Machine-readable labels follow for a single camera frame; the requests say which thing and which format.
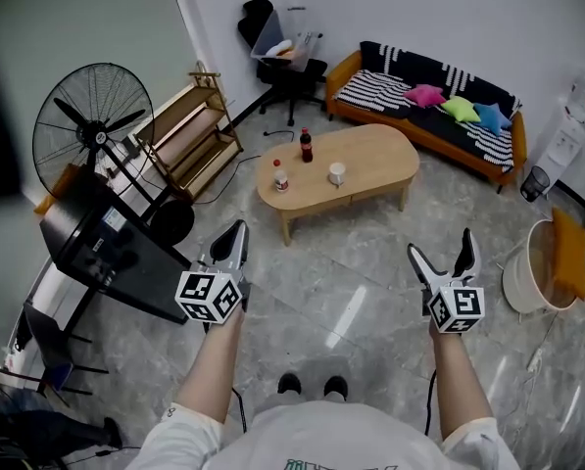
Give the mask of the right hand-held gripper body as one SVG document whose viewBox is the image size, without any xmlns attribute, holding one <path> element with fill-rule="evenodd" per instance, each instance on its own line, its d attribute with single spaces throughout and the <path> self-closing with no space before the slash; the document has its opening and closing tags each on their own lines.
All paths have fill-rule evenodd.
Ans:
<svg viewBox="0 0 585 470">
<path fill-rule="evenodd" d="M 429 317 L 440 334 L 462 334 L 485 316 L 484 289 L 474 285 L 475 276 L 443 272 L 419 279 L 424 286 L 422 316 Z"/>
</svg>

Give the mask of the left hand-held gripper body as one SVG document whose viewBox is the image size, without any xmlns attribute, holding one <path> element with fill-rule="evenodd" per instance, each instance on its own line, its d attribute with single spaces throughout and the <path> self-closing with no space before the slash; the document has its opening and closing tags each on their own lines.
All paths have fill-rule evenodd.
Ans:
<svg viewBox="0 0 585 470">
<path fill-rule="evenodd" d="M 242 269 L 198 264 L 180 274 L 174 300 L 190 320 L 209 331 L 237 309 L 247 310 L 252 285 Z"/>
</svg>

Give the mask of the person's left forearm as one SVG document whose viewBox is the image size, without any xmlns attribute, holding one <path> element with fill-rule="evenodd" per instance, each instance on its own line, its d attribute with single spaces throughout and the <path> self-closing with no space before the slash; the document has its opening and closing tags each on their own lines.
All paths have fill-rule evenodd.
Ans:
<svg viewBox="0 0 585 470">
<path fill-rule="evenodd" d="M 210 327 L 174 400 L 220 424 L 225 423 L 231 401 L 244 315 L 239 306 L 223 324 Z"/>
</svg>

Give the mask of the wooden coffee table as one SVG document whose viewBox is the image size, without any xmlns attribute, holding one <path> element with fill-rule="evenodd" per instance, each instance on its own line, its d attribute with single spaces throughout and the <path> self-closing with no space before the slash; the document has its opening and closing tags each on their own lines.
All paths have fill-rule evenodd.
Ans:
<svg viewBox="0 0 585 470">
<path fill-rule="evenodd" d="M 280 218 L 283 242 L 291 243 L 290 222 L 363 199 L 397 193 L 398 207 L 405 209 L 409 188 L 420 159 L 409 139 L 385 124 L 365 124 L 318 135 L 312 139 L 313 160 L 302 161 L 299 143 L 285 143 L 266 151 L 257 163 L 257 191 L 262 201 Z M 274 187 L 273 161 L 279 159 L 289 188 Z M 336 187 L 328 180 L 332 163 L 346 167 L 345 182 Z"/>
</svg>

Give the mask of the white round tub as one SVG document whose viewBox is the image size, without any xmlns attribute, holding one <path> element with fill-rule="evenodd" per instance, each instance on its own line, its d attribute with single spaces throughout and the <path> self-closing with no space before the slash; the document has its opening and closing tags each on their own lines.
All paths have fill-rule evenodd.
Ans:
<svg viewBox="0 0 585 470">
<path fill-rule="evenodd" d="M 503 270 L 502 285 L 515 311 L 566 311 L 581 301 L 554 286 L 554 244 L 553 221 L 540 220 L 510 255 Z"/>
</svg>

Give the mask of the black desk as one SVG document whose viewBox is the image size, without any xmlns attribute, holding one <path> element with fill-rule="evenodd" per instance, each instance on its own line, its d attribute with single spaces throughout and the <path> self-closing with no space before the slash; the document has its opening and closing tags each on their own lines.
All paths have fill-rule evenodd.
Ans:
<svg viewBox="0 0 585 470">
<path fill-rule="evenodd" d="M 190 261 L 156 238 L 109 187 L 83 175 L 59 194 L 40 221 L 51 260 L 88 288 L 166 321 L 188 316 L 174 300 Z"/>
</svg>

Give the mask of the black mesh waste bin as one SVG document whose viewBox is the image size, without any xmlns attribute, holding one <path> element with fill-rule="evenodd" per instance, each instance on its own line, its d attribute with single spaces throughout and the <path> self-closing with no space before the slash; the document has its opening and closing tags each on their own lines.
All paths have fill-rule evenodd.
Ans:
<svg viewBox="0 0 585 470">
<path fill-rule="evenodd" d="M 520 195 L 528 202 L 533 203 L 550 187 L 548 173 L 538 165 L 531 167 L 519 188 Z"/>
</svg>

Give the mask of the person's left black shoe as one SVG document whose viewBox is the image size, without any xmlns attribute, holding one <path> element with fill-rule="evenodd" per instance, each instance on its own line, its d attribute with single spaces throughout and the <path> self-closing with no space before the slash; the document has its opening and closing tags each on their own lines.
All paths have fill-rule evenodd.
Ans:
<svg viewBox="0 0 585 470">
<path fill-rule="evenodd" d="M 277 392 L 282 395 L 287 392 L 293 392 L 297 395 L 302 394 L 302 384 L 298 376 L 293 372 L 284 373 L 278 380 Z"/>
</svg>

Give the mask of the person's blue jeans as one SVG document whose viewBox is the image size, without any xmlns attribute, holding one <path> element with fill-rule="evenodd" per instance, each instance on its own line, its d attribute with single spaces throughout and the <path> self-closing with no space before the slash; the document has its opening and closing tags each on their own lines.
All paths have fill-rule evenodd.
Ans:
<svg viewBox="0 0 585 470">
<path fill-rule="evenodd" d="M 324 401 L 331 401 L 337 403 L 345 403 L 346 399 L 337 392 L 330 392 L 326 396 L 319 398 L 319 400 Z M 286 405 L 296 405 L 299 403 L 306 402 L 307 399 L 304 395 L 298 394 L 295 391 L 286 391 L 282 394 L 273 394 L 269 396 L 260 406 L 260 412 L 264 412 L 266 410 L 286 406 Z"/>
</svg>

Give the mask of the blue star cushion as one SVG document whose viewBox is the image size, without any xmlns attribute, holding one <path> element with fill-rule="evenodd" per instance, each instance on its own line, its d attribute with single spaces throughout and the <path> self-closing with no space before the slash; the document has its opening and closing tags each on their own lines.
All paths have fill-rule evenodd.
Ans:
<svg viewBox="0 0 585 470">
<path fill-rule="evenodd" d="M 501 135 L 503 129 L 512 127 L 512 122 L 501 112 L 497 103 L 493 105 L 474 103 L 473 108 L 479 116 L 477 124 L 488 129 L 497 137 Z"/>
</svg>

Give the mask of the green star cushion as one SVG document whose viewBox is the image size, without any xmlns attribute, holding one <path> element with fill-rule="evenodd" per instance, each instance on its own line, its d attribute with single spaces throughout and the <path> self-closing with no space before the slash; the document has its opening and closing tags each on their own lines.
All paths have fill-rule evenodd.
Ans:
<svg viewBox="0 0 585 470">
<path fill-rule="evenodd" d="M 458 122 L 480 122 L 480 116 L 474 105 L 466 98 L 454 96 L 445 101 L 440 107 Z"/>
</svg>

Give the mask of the pink star cushion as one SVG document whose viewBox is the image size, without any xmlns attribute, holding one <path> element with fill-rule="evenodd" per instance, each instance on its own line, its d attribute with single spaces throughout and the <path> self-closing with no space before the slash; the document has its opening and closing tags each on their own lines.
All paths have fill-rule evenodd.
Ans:
<svg viewBox="0 0 585 470">
<path fill-rule="evenodd" d="M 430 84 L 418 84 L 406 91 L 403 96 L 420 108 L 442 105 L 447 101 L 443 96 L 443 89 Z"/>
</svg>

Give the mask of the black metal chair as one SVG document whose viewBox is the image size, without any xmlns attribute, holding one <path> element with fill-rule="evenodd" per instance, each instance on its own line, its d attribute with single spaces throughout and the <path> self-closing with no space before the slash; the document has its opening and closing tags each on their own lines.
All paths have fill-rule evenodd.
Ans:
<svg viewBox="0 0 585 470">
<path fill-rule="evenodd" d="M 50 387 L 56 394 L 66 392 L 81 396 L 92 396 L 89 391 L 67 386 L 67 382 L 74 371 L 102 375 L 109 374 L 107 369 L 84 366 L 74 362 L 70 340 L 76 340 L 88 345 L 91 345 L 92 341 L 60 329 L 53 317 L 36 309 L 29 302 L 24 303 L 23 314 L 26 327 L 37 344 L 44 365 L 41 382 Z"/>
</svg>

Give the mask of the black office chair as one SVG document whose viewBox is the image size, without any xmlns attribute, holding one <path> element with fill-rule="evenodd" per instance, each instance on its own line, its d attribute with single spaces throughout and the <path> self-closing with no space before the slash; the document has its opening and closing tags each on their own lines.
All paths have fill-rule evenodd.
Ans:
<svg viewBox="0 0 585 470">
<path fill-rule="evenodd" d="M 277 8 L 269 0 L 249 0 L 242 5 L 243 17 L 238 22 L 237 29 L 250 49 L 250 57 L 253 46 L 272 11 L 286 8 L 289 7 Z M 289 103 L 287 124 L 292 126 L 295 123 L 294 113 L 298 102 L 305 101 L 315 103 L 321 108 L 325 107 L 325 102 L 316 97 L 315 93 L 317 86 L 326 82 L 327 63 L 315 58 L 314 53 L 303 71 L 268 66 L 257 59 L 253 60 L 257 62 L 258 80 L 270 86 L 268 98 L 260 105 L 261 114 L 266 112 L 267 107 L 287 101 Z"/>
</svg>

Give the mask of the person's white shirt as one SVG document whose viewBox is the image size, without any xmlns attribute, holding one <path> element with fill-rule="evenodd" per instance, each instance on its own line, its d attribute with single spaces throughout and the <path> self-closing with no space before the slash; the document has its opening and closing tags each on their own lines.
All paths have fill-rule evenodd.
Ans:
<svg viewBox="0 0 585 470">
<path fill-rule="evenodd" d="M 360 403 L 271 408 L 229 445 L 220 423 L 173 404 L 126 470 L 519 470 L 492 417 L 442 445 Z"/>
</svg>

